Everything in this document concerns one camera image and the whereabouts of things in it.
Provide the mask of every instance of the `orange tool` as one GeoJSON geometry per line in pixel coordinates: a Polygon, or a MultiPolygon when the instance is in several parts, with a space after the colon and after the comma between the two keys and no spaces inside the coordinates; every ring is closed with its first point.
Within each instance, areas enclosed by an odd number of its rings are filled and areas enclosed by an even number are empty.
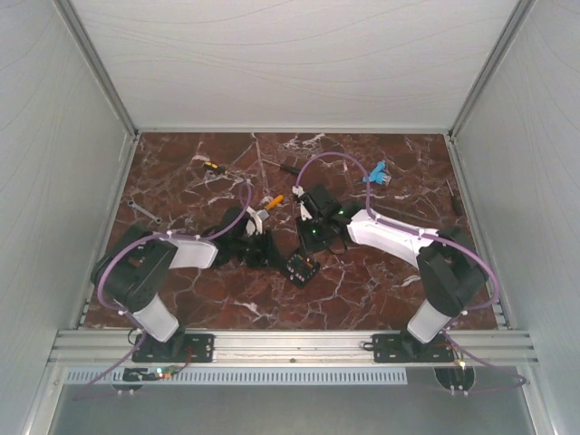
{"type": "Polygon", "coordinates": [[[277,206],[278,204],[280,204],[283,199],[284,199],[284,196],[283,195],[278,195],[277,197],[275,197],[274,199],[272,199],[267,206],[264,207],[264,210],[270,211],[272,208],[274,208],[275,206],[277,206]]]}

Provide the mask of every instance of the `blue connector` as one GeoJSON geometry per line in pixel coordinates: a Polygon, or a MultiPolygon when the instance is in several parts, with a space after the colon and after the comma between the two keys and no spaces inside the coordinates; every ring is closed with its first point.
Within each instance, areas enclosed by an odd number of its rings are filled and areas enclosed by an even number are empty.
{"type": "MultiPolygon", "coordinates": [[[[371,176],[369,177],[371,182],[375,182],[377,184],[389,184],[389,181],[391,181],[391,176],[382,171],[383,169],[386,169],[386,167],[387,164],[384,161],[381,160],[378,162],[377,167],[372,170],[371,176]]],[[[366,177],[362,177],[362,181],[366,183],[366,177]]]]}

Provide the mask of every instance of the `black mounting bracket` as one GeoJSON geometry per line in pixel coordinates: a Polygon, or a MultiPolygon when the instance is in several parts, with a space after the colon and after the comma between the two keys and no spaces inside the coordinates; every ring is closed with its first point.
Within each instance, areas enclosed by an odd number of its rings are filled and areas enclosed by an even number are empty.
{"type": "Polygon", "coordinates": [[[438,334],[419,352],[411,353],[402,333],[376,333],[364,349],[372,351],[376,363],[453,363],[455,356],[451,344],[443,334],[438,334]]]}
{"type": "Polygon", "coordinates": [[[211,333],[177,331],[166,343],[147,336],[131,357],[134,363],[211,363],[214,358],[215,336],[211,333]]]}

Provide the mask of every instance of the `metal frame edge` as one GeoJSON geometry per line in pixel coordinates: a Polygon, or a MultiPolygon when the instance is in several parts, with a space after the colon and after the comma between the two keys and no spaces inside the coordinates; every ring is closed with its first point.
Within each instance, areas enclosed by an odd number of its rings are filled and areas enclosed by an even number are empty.
{"type": "Polygon", "coordinates": [[[43,377],[28,411],[21,435],[48,435],[53,425],[54,414],[63,392],[68,369],[46,366],[43,377]]]}
{"type": "MultiPolygon", "coordinates": [[[[463,169],[463,161],[457,146],[457,139],[446,135],[445,143],[447,144],[449,157],[451,158],[451,165],[453,166],[453,172],[455,173],[455,178],[459,187],[459,193],[461,195],[463,207],[465,208],[465,214],[468,218],[469,227],[471,228],[471,234],[473,235],[476,249],[478,250],[481,258],[483,258],[486,263],[488,263],[494,270],[498,270],[496,262],[491,255],[491,248],[489,247],[489,244],[484,237],[484,230],[478,219],[475,205],[473,203],[473,197],[469,191],[469,181],[467,179],[465,170],[463,169]]],[[[491,295],[492,292],[489,283],[488,291],[491,295]]],[[[506,294],[504,293],[500,295],[499,298],[499,303],[501,304],[502,311],[506,319],[507,328],[517,328],[517,323],[513,320],[514,317],[512,315],[512,311],[510,310],[510,304],[506,294]]]]}
{"type": "Polygon", "coordinates": [[[92,73],[96,77],[97,82],[105,93],[107,100],[109,100],[112,109],[115,111],[119,117],[119,120],[125,127],[125,130],[127,130],[127,132],[132,136],[136,136],[137,127],[133,123],[127,108],[117,93],[115,85],[112,83],[111,77],[107,73],[107,70],[102,63],[101,57],[94,48],[94,45],[91,42],[91,38],[87,34],[84,25],[82,25],[81,18],[77,14],[73,4],[70,0],[53,0],[53,2],[64,22],[71,31],[74,40],[81,49],[82,55],[84,56],[86,62],[89,64],[92,73]]]}
{"type": "Polygon", "coordinates": [[[517,367],[519,374],[526,376],[529,385],[523,389],[532,425],[536,435],[557,435],[557,431],[550,419],[544,397],[537,383],[536,370],[532,367],[517,367]]]}
{"type": "Polygon", "coordinates": [[[112,195],[107,206],[107,212],[109,216],[103,223],[101,230],[99,231],[98,245],[92,251],[91,261],[89,267],[86,271],[85,278],[83,280],[82,289],[80,294],[80,300],[74,309],[74,318],[70,323],[71,328],[77,328],[83,316],[83,309],[86,304],[86,299],[91,297],[93,288],[90,282],[91,268],[92,265],[97,261],[97,259],[102,256],[107,248],[107,243],[109,242],[109,237],[112,232],[112,226],[115,223],[115,218],[117,216],[117,211],[119,210],[119,205],[121,204],[121,196],[125,188],[125,183],[129,176],[129,171],[131,170],[131,163],[133,162],[133,157],[135,156],[135,151],[137,150],[137,145],[140,141],[140,134],[132,137],[127,134],[125,141],[121,149],[122,165],[121,170],[117,174],[117,178],[112,184],[112,195]]]}
{"type": "Polygon", "coordinates": [[[468,96],[463,102],[461,109],[453,125],[451,126],[450,132],[451,136],[457,136],[463,126],[466,124],[473,107],[475,106],[479,95],[483,93],[489,80],[493,76],[499,64],[503,60],[504,56],[508,52],[510,45],[513,43],[519,27],[524,23],[526,17],[531,10],[534,2],[536,0],[519,0],[516,7],[509,16],[506,25],[504,26],[498,41],[489,52],[488,59],[483,64],[478,77],[473,82],[471,89],[469,90],[468,96]]]}
{"type": "Polygon", "coordinates": [[[218,126],[191,126],[191,127],[143,127],[141,133],[344,133],[344,134],[447,134],[446,128],[422,128],[422,127],[273,127],[245,125],[218,125],[218,126]]]}

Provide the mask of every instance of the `aluminum rail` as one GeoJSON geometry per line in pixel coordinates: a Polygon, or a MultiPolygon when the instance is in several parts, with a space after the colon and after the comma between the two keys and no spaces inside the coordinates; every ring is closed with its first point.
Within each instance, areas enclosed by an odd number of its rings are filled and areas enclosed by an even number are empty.
{"type": "MultiPolygon", "coordinates": [[[[49,356],[49,365],[106,366],[119,360],[131,346],[129,329],[59,331],[49,356]]],[[[372,360],[361,345],[373,334],[396,331],[209,331],[214,334],[214,361],[205,367],[369,367],[386,366],[372,360]]],[[[459,345],[500,366],[533,366],[536,351],[526,331],[452,331],[459,345]]],[[[123,366],[147,366],[127,361],[123,366]]],[[[446,367],[453,363],[397,363],[398,367],[446,367]]]]}

